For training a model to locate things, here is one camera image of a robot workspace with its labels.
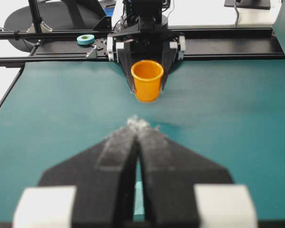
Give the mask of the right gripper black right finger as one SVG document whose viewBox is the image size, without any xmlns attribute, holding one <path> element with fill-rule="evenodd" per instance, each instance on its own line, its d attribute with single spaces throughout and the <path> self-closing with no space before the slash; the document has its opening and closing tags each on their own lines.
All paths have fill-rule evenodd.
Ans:
<svg viewBox="0 0 285 228">
<path fill-rule="evenodd" d="M 245 185 L 228 169 L 150 127 L 137 133 L 145 217 L 155 228 L 256 228 Z"/>
</svg>

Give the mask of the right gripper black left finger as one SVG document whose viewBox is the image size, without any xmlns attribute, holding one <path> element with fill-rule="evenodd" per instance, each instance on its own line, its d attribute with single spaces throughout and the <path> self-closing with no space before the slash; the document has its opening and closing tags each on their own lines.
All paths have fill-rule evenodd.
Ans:
<svg viewBox="0 0 285 228">
<path fill-rule="evenodd" d="M 131 126 L 45 170 L 26 188 L 13 217 L 15 228 L 110 228 L 131 214 L 136 166 Z"/>
</svg>

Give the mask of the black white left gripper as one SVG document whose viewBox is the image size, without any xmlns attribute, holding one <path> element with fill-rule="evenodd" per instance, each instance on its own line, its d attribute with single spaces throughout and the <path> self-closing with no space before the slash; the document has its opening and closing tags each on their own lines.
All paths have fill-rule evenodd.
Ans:
<svg viewBox="0 0 285 228">
<path fill-rule="evenodd" d="M 118 63 L 122 68 L 131 93 L 135 93 L 132 68 L 132 54 L 130 43 L 137 42 L 141 46 L 159 46 L 163 43 L 161 65 L 164 74 L 161 80 L 161 91 L 164 91 L 169 71 L 176 55 L 183 60 L 186 50 L 185 36 L 182 33 L 171 31 L 168 27 L 168 17 L 162 15 L 161 20 L 151 16 L 122 16 L 119 28 L 107 36 L 107 53 L 109 61 L 114 61 L 116 51 Z"/>
</svg>

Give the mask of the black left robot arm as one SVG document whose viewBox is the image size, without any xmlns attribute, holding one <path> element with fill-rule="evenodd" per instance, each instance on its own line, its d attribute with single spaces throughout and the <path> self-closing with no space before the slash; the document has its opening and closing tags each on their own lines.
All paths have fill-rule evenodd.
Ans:
<svg viewBox="0 0 285 228">
<path fill-rule="evenodd" d="M 184 58 L 185 35 L 170 30 L 163 15 L 170 4 L 169 0 L 124 0 L 120 26 L 107 36 L 108 59 L 119 64 L 131 92 L 135 92 L 131 74 L 135 62 L 159 62 L 164 69 L 160 89 L 164 89 L 171 66 Z"/>
</svg>

